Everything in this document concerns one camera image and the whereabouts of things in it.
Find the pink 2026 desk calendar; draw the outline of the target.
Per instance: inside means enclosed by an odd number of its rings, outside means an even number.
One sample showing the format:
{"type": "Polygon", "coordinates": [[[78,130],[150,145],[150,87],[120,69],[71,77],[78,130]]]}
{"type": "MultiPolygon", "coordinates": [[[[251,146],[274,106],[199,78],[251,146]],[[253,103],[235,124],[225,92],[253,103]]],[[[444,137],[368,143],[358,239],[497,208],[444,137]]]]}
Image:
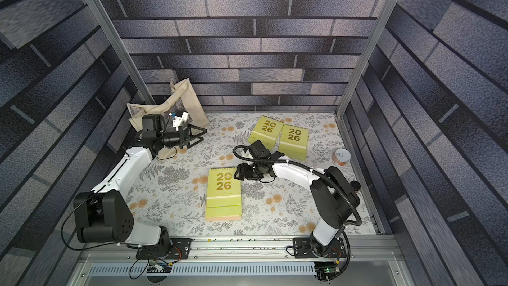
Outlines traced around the pink 2026 desk calendar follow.
{"type": "Polygon", "coordinates": [[[225,216],[225,217],[205,217],[206,221],[213,222],[213,221],[239,221],[241,220],[241,215],[231,215],[231,216],[225,216]]]}

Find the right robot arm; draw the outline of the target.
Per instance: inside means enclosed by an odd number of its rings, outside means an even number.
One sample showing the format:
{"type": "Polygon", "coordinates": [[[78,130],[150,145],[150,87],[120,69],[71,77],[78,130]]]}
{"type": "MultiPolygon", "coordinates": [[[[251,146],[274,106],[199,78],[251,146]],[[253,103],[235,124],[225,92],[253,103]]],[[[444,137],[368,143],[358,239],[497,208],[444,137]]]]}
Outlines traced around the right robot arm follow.
{"type": "Polygon", "coordinates": [[[259,140],[248,146],[235,146],[233,155],[243,160],[234,174],[236,180],[268,184],[285,179],[312,194],[320,220],[310,234],[309,246],[303,251],[305,256],[328,256],[333,251],[333,241],[346,235],[346,227],[362,225],[357,210],[361,185],[358,181],[347,181],[338,168],[309,167],[282,152],[270,152],[259,140]]]}

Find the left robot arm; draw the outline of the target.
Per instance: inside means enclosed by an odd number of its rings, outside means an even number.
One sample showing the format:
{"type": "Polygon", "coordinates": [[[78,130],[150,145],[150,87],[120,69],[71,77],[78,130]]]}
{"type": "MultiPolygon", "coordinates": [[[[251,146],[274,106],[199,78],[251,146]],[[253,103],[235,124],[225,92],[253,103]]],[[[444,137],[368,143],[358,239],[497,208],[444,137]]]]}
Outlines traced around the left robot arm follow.
{"type": "Polygon", "coordinates": [[[142,118],[134,144],[109,175],[90,192],[74,198],[78,241],[89,244],[125,244],[138,249],[137,258],[162,258],[173,250],[164,226],[136,222],[126,203],[140,173],[164,148],[191,148],[204,140],[207,130],[188,122],[186,112],[172,114],[173,130],[167,131],[160,114],[142,118]]]}

